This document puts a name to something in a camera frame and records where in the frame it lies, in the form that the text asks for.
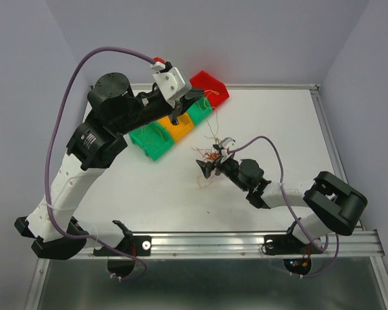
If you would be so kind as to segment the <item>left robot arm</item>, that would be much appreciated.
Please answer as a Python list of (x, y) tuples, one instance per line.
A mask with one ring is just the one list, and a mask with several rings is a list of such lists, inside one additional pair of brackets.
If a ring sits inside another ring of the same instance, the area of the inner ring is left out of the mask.
[(126, 75), (111, 72), (100, 77), (87, 94), (91, 106), (69, 142), (54, 181), (36, 209), (15, 222), (19, 234), (33, 239), (38, 258), (68, 260), (86, 247), (110, 247), (116, 254), (130, 250), (132, 234), (115, 220), (103, 241), (89, 233), (74, 213), (93, 183), (127, 148), (124, 136), (161, 118), (172, 124), (204, 97), (181, 78), (177, 69), (155, 74), (151, 91), (135, 94)]

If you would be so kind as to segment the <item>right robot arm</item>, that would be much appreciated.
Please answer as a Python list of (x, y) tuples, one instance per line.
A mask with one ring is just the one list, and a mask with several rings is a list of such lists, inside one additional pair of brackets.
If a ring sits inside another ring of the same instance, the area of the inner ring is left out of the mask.
[(308, 207), (312, 214), (296, 216), (285, 234), (270, 235), (264, 243), (269, 255), (299, 253), (312, 240), (330, 233), (350, 236), (368, 201), (359, 191), (328, 171), (321, 171), (312, 185), (299, 183), (286, 187), (264, 178), (264, 171), (253, 159), (237, 161), (222, 156), (213, 161), (196, 161), (204, 177), (223, 174), (240, 190), (256, 209)]

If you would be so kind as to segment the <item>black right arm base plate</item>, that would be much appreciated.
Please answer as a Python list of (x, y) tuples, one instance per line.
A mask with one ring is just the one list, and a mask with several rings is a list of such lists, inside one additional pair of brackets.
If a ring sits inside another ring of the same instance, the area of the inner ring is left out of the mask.
[(313, 245), (304, 244), (288, 234), (265, 235), (261, 250), (270, 256), (303, 254), (306, 250), (310, 250), (312, 254), (321, 254)]

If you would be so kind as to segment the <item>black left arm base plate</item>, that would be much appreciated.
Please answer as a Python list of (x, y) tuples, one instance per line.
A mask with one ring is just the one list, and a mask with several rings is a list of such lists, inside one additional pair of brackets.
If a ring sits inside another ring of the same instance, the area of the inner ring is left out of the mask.
[[(131, 238), (124, 237), (116, 246), (116, 249), (133, 256), (150, 256), (151, 255), (152, 237), (149, 235), (134, 235)], [(119, 254), (108, 250), (106, 247), (94, 249), (93, 255), (96, 257), (119, 256)]]

